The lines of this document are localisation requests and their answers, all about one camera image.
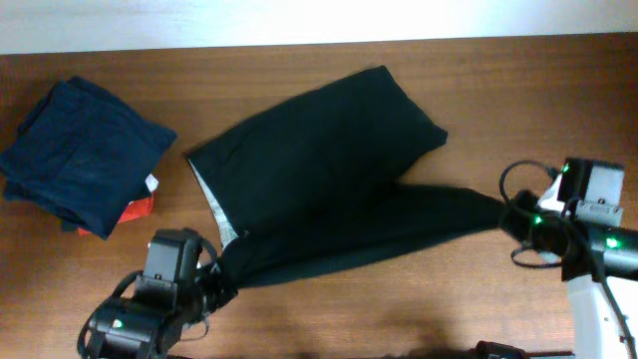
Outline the black shorts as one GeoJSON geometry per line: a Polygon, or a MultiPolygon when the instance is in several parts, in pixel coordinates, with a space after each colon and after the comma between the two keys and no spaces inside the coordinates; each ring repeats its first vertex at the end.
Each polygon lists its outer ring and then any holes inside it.
{"type": "Polygon", "coordinates": [[[497,227],[475,190],[404,184],[438,127],[379,66],[239,123],[187,159],[240,288],[347,270],[497,227]]]}

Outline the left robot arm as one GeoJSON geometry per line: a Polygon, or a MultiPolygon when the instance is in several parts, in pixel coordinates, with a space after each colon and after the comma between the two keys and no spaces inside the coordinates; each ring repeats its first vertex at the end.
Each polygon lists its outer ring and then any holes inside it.
{"type": "Polygon", "coordinates": [[[214,246],[196,231],[160,229],[145,268],[125,276],[89,316],[77,340],[83,359],[166,358],[182,333],[237,295],[214,246]]]}

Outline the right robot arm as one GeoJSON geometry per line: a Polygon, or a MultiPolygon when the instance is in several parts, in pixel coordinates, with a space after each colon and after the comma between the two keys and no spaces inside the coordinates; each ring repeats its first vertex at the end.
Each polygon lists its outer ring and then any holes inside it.
{"type": "Polygon", "coordinates": [[[523,189],[509,196],[509,173],[498,181],[505,211],[500,228],[519,246],[511,262],[561,272],[573,315],[569,358],[637,355],[637,232],[622,226],[625,169],[620,164],[568,158],[562,167],[531,161],[551,184],[543,195],[523,189]]]}

